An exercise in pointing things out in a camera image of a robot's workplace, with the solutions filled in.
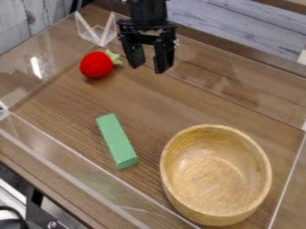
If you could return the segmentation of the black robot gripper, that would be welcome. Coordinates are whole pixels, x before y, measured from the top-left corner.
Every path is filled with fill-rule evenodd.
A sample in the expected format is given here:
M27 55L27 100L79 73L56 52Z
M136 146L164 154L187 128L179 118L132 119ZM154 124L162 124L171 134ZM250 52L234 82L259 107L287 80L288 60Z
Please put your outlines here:
M124 0L131 17L117 20L119 40L129 66L145 63L143 45L154 45L154 69L162 74L175 60L175 24L168 21L167 0Z

